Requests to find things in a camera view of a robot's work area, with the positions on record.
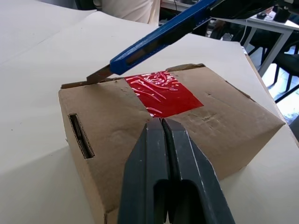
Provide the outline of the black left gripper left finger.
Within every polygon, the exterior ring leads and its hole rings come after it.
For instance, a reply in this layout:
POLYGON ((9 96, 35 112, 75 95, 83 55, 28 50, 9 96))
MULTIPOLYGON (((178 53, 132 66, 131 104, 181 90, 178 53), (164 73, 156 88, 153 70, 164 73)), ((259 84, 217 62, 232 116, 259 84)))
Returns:
POLYGON ((124 168, 118 224, 164 224, 168 159, 160 119, 147 122, 124 168))

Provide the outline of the black chair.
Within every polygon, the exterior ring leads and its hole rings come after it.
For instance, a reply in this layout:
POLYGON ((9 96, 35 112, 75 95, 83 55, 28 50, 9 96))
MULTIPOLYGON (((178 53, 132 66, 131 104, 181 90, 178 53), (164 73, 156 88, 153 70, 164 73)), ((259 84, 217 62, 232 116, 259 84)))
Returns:
POLYGON ((288 43, 288 45, 283 47, 274 59, 274 63, 276 64, 276 71, 273 84, 275 84, 278 81, 278 74, 280 68, 282 68, 289 74, 284 94, 275 99, 275 103, 278 103, 299 89, 299 84, 290 89, 292 77, 299 78, 299 39, 290 42, 288 43), (294 54, 285 53, 286 50, 290 49, 292 46, 296 46, 294 54))

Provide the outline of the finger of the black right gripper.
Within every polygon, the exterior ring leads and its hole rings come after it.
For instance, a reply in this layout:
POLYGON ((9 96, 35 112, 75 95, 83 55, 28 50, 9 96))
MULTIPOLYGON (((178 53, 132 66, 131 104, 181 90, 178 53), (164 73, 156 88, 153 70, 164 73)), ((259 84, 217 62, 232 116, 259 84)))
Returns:
POLYGON ((247 19, 277 4, 278 0, 217 0, 208 9, 221 19, 247 19))

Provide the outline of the black box device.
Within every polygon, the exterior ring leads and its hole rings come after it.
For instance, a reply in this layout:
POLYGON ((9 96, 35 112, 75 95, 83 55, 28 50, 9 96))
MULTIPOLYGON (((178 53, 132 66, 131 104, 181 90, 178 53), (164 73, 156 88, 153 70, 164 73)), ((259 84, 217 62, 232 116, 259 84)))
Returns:
POLYGON ((274 17, 274 21, 279 22, 279 23, 286 23, 290 16, 289 8, 288 7, 277 7, 277 11, 274 17))

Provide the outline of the white office table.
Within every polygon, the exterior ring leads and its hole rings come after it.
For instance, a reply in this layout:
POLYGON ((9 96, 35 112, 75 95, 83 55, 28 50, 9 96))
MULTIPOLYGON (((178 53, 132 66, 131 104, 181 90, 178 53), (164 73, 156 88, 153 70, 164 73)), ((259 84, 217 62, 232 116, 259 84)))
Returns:
POLYGON ((264 19, 259 20, 256 18, 256 16, 252 16, 248 19, 240 19, 240 20, 229 20, 229 19, 223 19, 226 22, 232 22, 239 25, 244 25, 247 27, 251 27, 251 31, 249 33, 249 36, 246 38, 246 41, 244 43, 244 48, 247 48, 249 45, 249 42, 251 41, 254 33, 257 29, 262 30, 268 30, 272 32, 279 33, 280 36, 275 42, 273 48, 265 58, 264 62, 261 64, 258 73, 260 76, 263 76, 265 72, 267 71, 268 67, 271 65, 271 63, 274 61, 275 57, 278 55, 280 50, 282 49, 283 45, 286 43, 288 38, 291 36, 292 32, 297 30, 299 31, 299 25, 287 21, 285 23, 279 23, 272 19, 264 19))

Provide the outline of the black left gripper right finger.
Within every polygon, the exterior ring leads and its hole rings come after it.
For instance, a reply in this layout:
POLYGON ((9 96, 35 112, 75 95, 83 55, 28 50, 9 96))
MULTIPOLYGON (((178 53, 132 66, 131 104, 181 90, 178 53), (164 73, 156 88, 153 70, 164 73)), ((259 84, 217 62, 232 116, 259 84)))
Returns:
POLYGON ((215 170, 178 122, 163 119, 171 180, 171 224, 235 224, 215 170))

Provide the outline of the red tape strip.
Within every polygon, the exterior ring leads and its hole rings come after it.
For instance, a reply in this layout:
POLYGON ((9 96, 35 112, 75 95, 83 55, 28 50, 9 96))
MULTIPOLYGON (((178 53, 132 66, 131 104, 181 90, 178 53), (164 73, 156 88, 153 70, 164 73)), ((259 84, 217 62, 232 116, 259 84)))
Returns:
POLYGON ((167 118, 203 106, 167 71, 129 76, 125 80, 154 118, 167 118))

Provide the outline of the blue utility knife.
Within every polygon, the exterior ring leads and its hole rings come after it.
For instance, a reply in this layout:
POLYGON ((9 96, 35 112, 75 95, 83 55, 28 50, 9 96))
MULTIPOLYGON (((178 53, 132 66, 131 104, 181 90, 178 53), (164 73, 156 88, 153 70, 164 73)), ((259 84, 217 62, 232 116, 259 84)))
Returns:
POLYGON ((110 60, 109 65, 86 78, 87 84, 98 83, 113 74, 122 75, 154 54, 172 45, 211 18, 210 7, 217 0, 200 0, 179 15, 159 26, 110 60))

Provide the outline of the person in cream shirt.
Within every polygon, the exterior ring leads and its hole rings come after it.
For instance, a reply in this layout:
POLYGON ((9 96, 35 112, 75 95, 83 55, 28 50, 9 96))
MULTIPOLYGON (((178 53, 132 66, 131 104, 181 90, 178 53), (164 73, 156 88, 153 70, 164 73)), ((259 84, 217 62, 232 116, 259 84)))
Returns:
POLYGON ((93 0, 97 10, 124 20, 157 25, 161 0, 93 0))

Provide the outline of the brown cardboard box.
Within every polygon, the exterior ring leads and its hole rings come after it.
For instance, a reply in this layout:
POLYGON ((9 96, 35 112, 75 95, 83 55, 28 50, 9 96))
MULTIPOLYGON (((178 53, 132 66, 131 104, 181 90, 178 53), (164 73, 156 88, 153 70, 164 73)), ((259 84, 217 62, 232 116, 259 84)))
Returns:
MULTIPOLYGON (((249 164, 284 122, 203 64, 168 68, 202 104, 181 123, 222 180, 249 164)), ((125 77, 64 84, 64 129, 96 224, 116 224, 125 162, 153 117, 125 77)))

